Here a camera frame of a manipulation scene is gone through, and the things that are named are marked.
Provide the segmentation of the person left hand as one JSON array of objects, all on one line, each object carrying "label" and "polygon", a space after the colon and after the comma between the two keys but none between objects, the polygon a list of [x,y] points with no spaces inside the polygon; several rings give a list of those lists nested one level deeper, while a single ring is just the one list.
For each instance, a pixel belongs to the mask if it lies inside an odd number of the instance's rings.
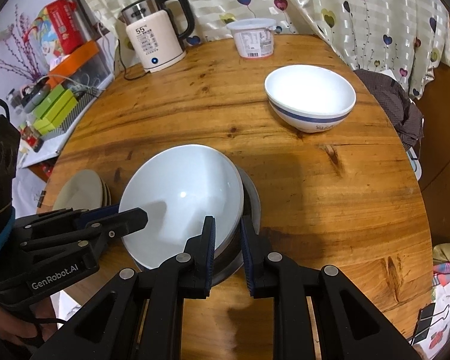
[{"label": "person left hand", "polygon": [[[34,305],[34,314],[38,319],[54,319],[56,317],[50,297]],[[23,346],[21,341],[37,336],[37,329],[33,323],[22,321],[9,314],[0,306],[0,338],[15,345]]]}]

